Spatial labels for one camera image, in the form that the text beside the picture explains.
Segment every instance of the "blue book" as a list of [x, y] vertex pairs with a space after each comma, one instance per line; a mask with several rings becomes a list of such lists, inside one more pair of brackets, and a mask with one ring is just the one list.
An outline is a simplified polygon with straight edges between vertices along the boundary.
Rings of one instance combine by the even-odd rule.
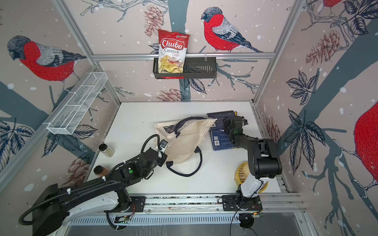
[[235, 116], [234, 111], [222, 111], [215, 113], [208, 113], [209, 118], [217, 119], [215, 123], [211, 126], [211, 130], [224, 130], [223, 119]]
[[237, 148], [229, 141], [223, 130], [209, 130], [214, 151]]

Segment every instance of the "white wire mesh basket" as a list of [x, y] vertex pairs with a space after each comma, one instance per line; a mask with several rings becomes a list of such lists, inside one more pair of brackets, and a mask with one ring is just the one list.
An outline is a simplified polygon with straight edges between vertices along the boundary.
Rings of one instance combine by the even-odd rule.
[[69, 92], [71, 98], [47, 129], [53, 134], [73, 134], [107, 80], [104, 72], [87, 73], [87, 78], [79, 89]]

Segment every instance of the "black metal basket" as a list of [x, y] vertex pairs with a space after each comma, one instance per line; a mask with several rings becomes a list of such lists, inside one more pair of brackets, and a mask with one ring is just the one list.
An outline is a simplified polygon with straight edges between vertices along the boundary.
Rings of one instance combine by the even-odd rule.
[[215, 57], [187, 57], [183, 73], [158, 73], [158, 59], [153, 60], [153, 73], [156, 79], [213, 79], [217, 76]]

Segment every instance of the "white table surface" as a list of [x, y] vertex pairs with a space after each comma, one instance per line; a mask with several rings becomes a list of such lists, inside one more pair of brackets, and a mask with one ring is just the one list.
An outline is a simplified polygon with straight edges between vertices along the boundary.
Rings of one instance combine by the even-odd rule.
[[[100, 152], [94, 167], [101, 165], [111, 170], [113, 166], [139, 154], [144, 141], [155, 134], [155, 123], [181, 120], [190, 116], [207, 117], [207, 113], [237, 111], [248, 120], [243, 132], [252, 137], [261, 137], [249, 102], [138, 102], [122, 103], [105, 143], [114, 151], [111, 158]], [[156, 147], [156, 138], [146, 146]], [[203, 155], [202, 166], [191, 177], [182, 177], [169, 171], [164, 164], [155, 167], [148, 180], [127, 187], [130, 194], [194, 194], [194, 193], [234, 193], [237, 189], [234, 174], [240, 164], [247, 161], [247, 151], [241, 148], [213, 151], [210, 135], [206, 135], [200, 145]], [[172, 169], [181, 173], [193, 172], [199, 164], [199, 154], [188, 161], [174, 164]], [[88, 180], [97, 178], [91, 171]], [[269, 182], [264, 193], [280, 193], [276, 179]]]

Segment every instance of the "spice jar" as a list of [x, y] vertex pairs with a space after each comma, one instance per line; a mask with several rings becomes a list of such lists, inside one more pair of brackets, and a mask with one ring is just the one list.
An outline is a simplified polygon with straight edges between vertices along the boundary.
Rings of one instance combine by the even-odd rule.
[[104, 144], [104, 143], [101, 144], [101, 145], [98, 147], [98, 149], [100, 149], [100, 151], [101, 151], [102, 153], [104, 153], [105, 156], [107, 156], [107, 157], [112, 157], [113, 154], [114, 154], [113, 149], [111, 149], [108, 145], [106, 145], [106, 144]]
[[94, 169], [93, 169], [93, 172], [98, 176], [98, 177], [103, 177], [107, 174], [109, 174], [109, 171], [107, 168], [103, 167], [103, 166], [96, 166]]

